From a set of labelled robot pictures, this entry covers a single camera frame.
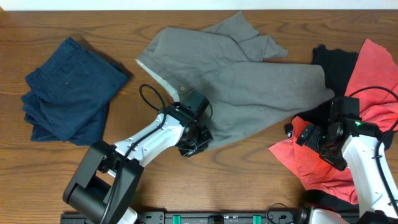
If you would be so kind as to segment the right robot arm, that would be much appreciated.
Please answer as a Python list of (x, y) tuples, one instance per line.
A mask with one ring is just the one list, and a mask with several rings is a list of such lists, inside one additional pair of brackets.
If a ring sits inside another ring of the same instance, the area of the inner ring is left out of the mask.
[(376, 124), (345, 118), (327, 130), (309, 124), (296, 141), (335, 169), (349, 169), (358, 196), (358, 223), (397, 223), (397, 186), (378, 132)]

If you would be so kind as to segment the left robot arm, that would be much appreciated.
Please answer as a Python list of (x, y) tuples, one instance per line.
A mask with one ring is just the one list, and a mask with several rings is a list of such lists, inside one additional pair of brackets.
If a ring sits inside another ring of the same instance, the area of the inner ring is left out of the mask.
[(114, 144), (91, 145), (69, 181), (63, 201), (92, 223), (134, 223), (130, 207), (144, 168), (161, 152), (177, 146), (193, 154), (212, 137), (200, 120), (210, 105), (173, 103), (135, 135)]

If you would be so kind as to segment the black garment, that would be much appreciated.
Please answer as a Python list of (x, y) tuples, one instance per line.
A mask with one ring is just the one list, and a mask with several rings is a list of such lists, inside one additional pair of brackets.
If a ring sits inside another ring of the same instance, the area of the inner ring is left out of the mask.
[[(319, 65), (324, 71), (325, 87), (334, 92), (335, 97), (345, 94), (354, 66), (359, 57), (357, 52), (341, 49), (327, 49), (319, 45), (312, 50), (312, 65)], [(331, 100), (324, 101), (316, 107), (297, 113), (296, 116), (315, 126), (327, 127), (330, 117)]]

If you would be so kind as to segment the grey shorts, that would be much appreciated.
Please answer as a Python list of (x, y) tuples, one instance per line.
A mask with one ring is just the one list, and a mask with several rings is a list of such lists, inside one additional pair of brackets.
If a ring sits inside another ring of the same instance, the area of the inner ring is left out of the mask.
[(194, 91), (209, 99), (209, 149), (216, 149), (333, 98), (321, 66), (279, 63), (287, 54), (238, 12), (201, 31), (161, 30), (137, 63), (174, 100)]

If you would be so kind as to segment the folded navy blue shorts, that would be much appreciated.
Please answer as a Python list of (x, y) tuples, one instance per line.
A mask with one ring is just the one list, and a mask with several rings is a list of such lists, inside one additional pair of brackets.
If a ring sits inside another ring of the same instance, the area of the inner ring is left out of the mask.
[(103, 138), (109, 102), (129, 77), (69, 37), (25, 80), (30, 92), (21, 100), (31, 140), (90, 146)]

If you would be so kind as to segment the red shorts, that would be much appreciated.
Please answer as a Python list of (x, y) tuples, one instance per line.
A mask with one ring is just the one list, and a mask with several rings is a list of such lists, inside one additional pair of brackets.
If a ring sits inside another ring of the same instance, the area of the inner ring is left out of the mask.
[[(354, 66), (345, 96), (354, 93), (359, 98), (359, 112), (363, 121), (375, 123), (385, 133), (397, 119), (397, 100), (383, 88), (397, 91), (397, 64), (384, 47), (371, 40), (364, 41)], [(271, 152), (293, 174), (305, 190), (324, 192), (350, 204), (358, 203), (358, 196), (349, 170), (338, 171), (307, 146), (296, 144), (308, 121), (296, 116), (285, 125), (288, 139), (271, 146)]]

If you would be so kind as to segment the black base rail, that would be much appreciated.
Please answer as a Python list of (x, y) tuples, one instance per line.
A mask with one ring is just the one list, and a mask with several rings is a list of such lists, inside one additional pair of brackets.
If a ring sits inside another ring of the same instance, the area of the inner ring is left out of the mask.
[(266, 224), (306, 223), (309, 214), (293, 208), (272, 208), (265, 213), (143, 212), (135, 224)]

